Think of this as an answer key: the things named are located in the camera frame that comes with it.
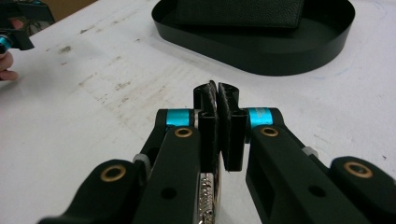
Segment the oval black tray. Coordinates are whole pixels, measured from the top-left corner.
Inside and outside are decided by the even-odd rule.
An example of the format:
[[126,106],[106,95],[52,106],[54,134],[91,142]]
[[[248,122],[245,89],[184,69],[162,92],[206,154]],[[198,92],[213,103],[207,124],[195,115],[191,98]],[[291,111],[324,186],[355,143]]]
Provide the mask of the oval black tray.
[[152,10],[160,36],[186,49],[265,76],[296,75],[321,67],[343,49],[355,9],[347,0],[305,0],[294,30],[181,26],[177,0]]

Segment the black leather wallet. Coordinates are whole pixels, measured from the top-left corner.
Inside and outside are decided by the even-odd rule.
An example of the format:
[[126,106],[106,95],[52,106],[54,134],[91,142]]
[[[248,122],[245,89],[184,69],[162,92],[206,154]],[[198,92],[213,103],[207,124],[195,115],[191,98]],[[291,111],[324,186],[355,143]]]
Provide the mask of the black leather wallet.
[[184,25],[296,28],[304,0],[177,0]]

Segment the white tabletop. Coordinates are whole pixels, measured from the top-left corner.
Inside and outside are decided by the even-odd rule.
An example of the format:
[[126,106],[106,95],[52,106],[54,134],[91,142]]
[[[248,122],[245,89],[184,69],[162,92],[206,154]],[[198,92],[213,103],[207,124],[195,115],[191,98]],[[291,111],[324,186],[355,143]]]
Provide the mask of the white tabletop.
[[[160,38],[157,1],[99,0],[12,50],[0,84],[0,223],[60,215],[92,169],[131,161],[159,108],[191,108],[210,79],[235,85],[240,106],[279,108],[329,165],[351,155],[396,176],[396,2],[353,0],[345,48],[291,77],[252,75]],[[260,223],[244,171],[223,173],[219,223]]]

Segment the black device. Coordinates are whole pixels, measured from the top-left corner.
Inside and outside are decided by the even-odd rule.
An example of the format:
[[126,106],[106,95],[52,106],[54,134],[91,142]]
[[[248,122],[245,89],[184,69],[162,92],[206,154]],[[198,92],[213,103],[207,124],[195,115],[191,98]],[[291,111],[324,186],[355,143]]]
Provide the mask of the black device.
[[34,45],[23,30],[16,30],[9,19],[25,17],[28,20],[54,22],[48,6],[38,0],[0,0],[0,53],[10,48],[27,50]]
[[220,157],[241,171],[262,223],[396,223],[392,177],[368,161],[335,159],[330,168],[285,125],[276,108],[238,107],[239,90],[214,82],[193,91],[193,109],[160,109],[133,161],[106,161],[59,217],[39,224],[211,224]]

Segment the brass ring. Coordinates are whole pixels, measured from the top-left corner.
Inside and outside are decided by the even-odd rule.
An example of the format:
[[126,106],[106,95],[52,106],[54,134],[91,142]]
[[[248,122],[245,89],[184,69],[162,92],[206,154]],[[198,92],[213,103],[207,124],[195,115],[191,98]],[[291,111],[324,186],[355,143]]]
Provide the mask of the brass ring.
[[[110,171],[117,170],[115,175],[109,175]],[[126,174],[126,169],[123,165],[112,165],[107,167],[100,175],[100,178],[105,182],[114,182],[121,179]]]
[[[363,170],[363,173],[356,171],[353,167],[358,167]],[[371,171],[367,166],[360,164],[355,161],[349,161],[344,164],[344,168],[352,175],[361,177],[361,178],[371,178],[373,177],[373,171]]]
[[260,130],[260,132],[261,132],[262,134],[267,135],[267,136],[270,136],[270,137],[276,137],[276,136],[279,134],[279,132],[278,132],[276,129],[274,129],[274,128],[268,128],[268,127],[262,128],[262,129]]
[[190,137],[192,135],[192,130],[188,128],[179,128],[175,130],[175,135],[177,137]]

